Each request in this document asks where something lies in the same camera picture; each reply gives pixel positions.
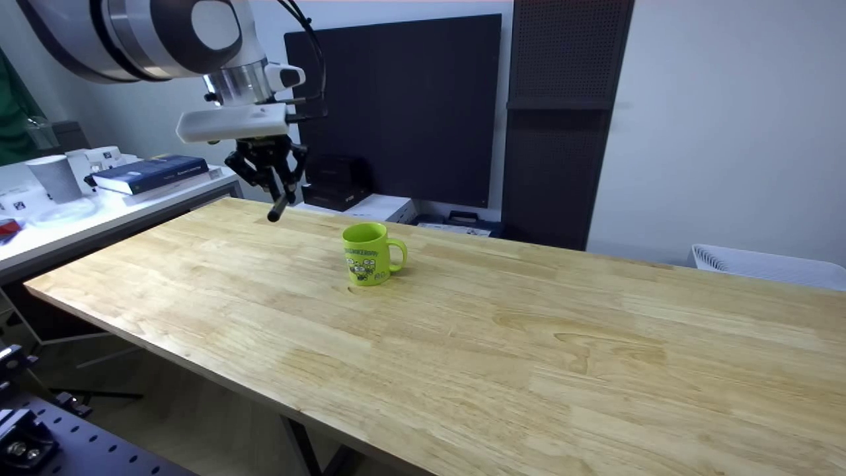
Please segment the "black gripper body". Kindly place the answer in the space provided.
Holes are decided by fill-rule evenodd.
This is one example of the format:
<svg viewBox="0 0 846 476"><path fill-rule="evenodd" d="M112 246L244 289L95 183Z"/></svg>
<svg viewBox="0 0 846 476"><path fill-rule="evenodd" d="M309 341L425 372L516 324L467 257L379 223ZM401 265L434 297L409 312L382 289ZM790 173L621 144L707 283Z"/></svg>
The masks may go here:
<svg viewBox="0 0 846 476"><path fill-rule="evenodd" d="M234 169L282 168L285 173L294 173L301 168L301 161L289 136L272 136L272 138L237 140L236 152L231 154L231 168Z"/></svg>

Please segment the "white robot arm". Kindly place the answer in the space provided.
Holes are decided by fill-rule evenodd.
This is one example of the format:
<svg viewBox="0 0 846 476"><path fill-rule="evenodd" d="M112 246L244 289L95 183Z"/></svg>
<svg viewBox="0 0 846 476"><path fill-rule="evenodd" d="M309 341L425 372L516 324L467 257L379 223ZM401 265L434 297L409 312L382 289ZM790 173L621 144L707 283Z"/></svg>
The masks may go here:
<svg viewBox="0 0 846 476"><path fill-rule="evenodd" d="M267 191L278 209L297 202L304 148L289 136L282 90L308 71L276 63L260 45L249 0L17 0L44 51L91 83L173 83L202 78L207 108L177 123L182 144L234 140L224 164Z"/></svg>

